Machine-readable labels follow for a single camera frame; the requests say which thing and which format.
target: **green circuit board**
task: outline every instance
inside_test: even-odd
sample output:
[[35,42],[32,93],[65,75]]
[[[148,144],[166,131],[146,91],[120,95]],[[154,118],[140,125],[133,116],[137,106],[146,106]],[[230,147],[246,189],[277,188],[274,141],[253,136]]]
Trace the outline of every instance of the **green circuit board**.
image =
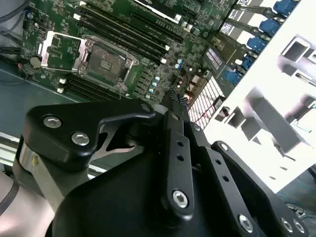
[[[189,81],[201,77],[203,55],[234,1],[157,1],[161,12],[182,16],[177,24],[136,0],[32,0],[22,58],[30,79],[78,101],[159,103],[170,89],[184,95]],[[85,60],[77,63],[84,44]]]

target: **expansion slot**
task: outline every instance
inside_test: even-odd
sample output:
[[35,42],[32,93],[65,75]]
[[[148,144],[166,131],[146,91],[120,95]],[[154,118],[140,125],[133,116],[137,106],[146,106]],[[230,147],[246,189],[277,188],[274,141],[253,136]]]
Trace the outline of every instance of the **expansion slot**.
[[106,101],[120,99],[120,96],[118,94],[74,74],[68,74],[66,78],[67,91],[83,97],[89,101]]
[[153,22],[152,20],[140,15],[137,12],[132,12],[132,17],[136,18],[137,20],[141,21],[144,24],[147,24],[149,26],[151,26],[152,28],[156,29],[157,31],[162,32],[163,34],[165,34],[166,36],[170,37],[171,39],[174,39],[175,41],[177,41],[178,43],[182,43],[183,38],[175,33],[173,33],[170,30],[167,30],[166,28],[156,24],[155,22]]

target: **ram slot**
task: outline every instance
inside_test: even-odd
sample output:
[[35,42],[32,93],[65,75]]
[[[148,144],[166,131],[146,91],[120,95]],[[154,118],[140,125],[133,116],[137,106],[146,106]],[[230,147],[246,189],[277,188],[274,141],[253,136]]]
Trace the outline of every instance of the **ram slot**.
[[88,20],[89,19],[98,19],[98,22],[102,22],[103,25],[111,25],[113,28],[118,29],[122,34],[126,34],[126,35],[130,35],[131,37],[146,43],[147,45],[150,45],[152,48],[156,48],[159,51],[162,51],[164,53],[167,53],[168,50],[166,49],[166,45],[165,44],[159,44],[156,43],[150,39],[148,39],[148,37],[145,37],[141,34],[138,34],[136,32],[136,30],[132,30],[127,26],[123,26],[119,23],[117,23],[116,21],[106,17],[105,15],[108,15],[106,12],[104,11],[100,11],[97,10],[96,8],[92,7],[92,6],[80,6],[81,8],[81,13],[82,13],[82,17],[86,17]]
[[133,32],[135,32],[135,33],[147,38],[148,40],[156,42],[157,44],[161,45],[162,47],[165,47],[166,42],[164,42],[163,40],[160,40],[158,38],[158,36],[157,36],[157,38],[154,37],[154,36],[150,36],[150,35],[148,35],[148,33],[146,31],[143,31],[142,29],[134,27],[133,25],[130,25],[128,22],[126,22],[126,21],[124,21],[124,20],[122,20],[122,19],[120,19],[120,18],[118,18],[118,17],[106,12],[106,11],[101,11],[100,12],[99,8],[95,7],[94,5],[91,5],[90,3],[87,3],[87,6],[90,9],[94,10],[95,12],[98,12],[102,16],[106,16],[107,18],[111,19],[112,21],[117,22],[117,23],[119,23],[120,25],[122,25],[122,26],[124,26],[126,28],[129,28],[131,31],[133,31]]
[[98,22],[98,21],[96,21],[96,20],[94,20],[92,18],[90,18],[89,20],[86,20],[86,19],[83,19],[83,20],[86,21],[86,22],[91,23],[93,26],[95,26],[98,29],[106,30],[106,31],[112,33],[118,39],[126,40],[128,42],[131,42],[131,43],[137,45],[140,48],[146,49],[152,54],[159,55],[161,57],[164,55],[164,53],[161,52],[160,50],[158,50],[158,49],[156,49],[154,47],[151,47],[151,45],[148,45],[145,42],[140,42],[136,38],[133,38],[131,35],[128,35],[125,32],[120,31],[120,29],[112,27],[111,25],[104,25],[101,22]]
[[142,47],[138,47],[134,44],[132,44],[131,42],[129,41],[126,41],[114,34],[112,34],[111,32],[109,31],[105,31],[104,29],[100,29],[98,27],[95,27],[93,24],[91,23],[87,23],[87,22],[82,22],[81,23],[83,27],[86,27],[88,29],[90,29],[91,31],[93,31],[94,33],[96,33],[97,35],[99,35],[100,37],[102,38],[107,38],[111,41],[114,41],[115,43],[117,44],[120,44],[126,48],[129,48],[130,50],[152,60],[153,62],[155,62],[156,64],[160,64],[160,57],[159,56],[156,56],[154,54],[152,54],[151,52],[145,50],[144,48]]
[[73,74],[67,76],[67,90],[92,101],[118,100],[119,94]]
[[132,12],[132,17],[134,17],[135,19],[141,21],[142,23],[148,25],[148,26],[151,26],[152,28],[154,28],[155,30],[163,33],[164,35],[168,36],[169,38],[175,40],[176,42],[178,43],[182,43],[183,41],[183,38],[175,33],[173,33],[172,31],[156,24],[154,21],[140,15],[139,13],[133,11]]

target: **blue port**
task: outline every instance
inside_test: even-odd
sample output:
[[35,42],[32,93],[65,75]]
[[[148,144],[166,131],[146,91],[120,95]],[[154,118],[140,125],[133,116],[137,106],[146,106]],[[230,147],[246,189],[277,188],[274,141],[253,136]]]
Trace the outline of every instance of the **blue port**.
[[259,29],[268,34],[269,36],[274,36],[278,29],[281,27],[281,24],[273,19],[268,19],[261,22]]
[[255,59],[249,55],[246,55],[243,59],[242,59],[242,64],[241,66],[245,69],[248,70],[251,65],[253,64],[253,62],[255,61]]
[[242,74],[240,72],[225,72],[225,79],[233,85],[237,85],[240,82],[241,78]]
[[277,1],[275,5],[273,6],[273,9],[277,13],[288,16],[293,11],[296,4],[297,3],[292,0]]
[[252,48],[252,51],[256,53],[261,53],[261,51],[266,47],[267,42],[260,37],[250,38],[247,45]]

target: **white metal frame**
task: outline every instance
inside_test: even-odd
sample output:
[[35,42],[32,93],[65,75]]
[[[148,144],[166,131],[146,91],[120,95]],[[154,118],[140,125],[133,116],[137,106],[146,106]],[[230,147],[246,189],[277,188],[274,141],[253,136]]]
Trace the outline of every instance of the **white metal frame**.
[[272,140],[267,139],[263,145],[249,142],[240,128],[234,128],[215,118],[223,107],[230,108],[230,114],[239,107],[245,117],[252,116],[246,97],[254,89],[259,91],[282,116],[286,116],[299,105],[304,96],[316,98],[316,87],[291,78],[281,71],[284,64],[290,63],[282,56],[282,52],[292,39],[300,36],[316,44],[316,34],[310,24],[315,9],[315,0],[299,2],[234,91],[213,114],[204,130],[210,143],[216,140],[227,142],[274,192],[278,192],[316,163],[314,150],[300,154],[295,157],[295,162],[291,162],[280,155]]

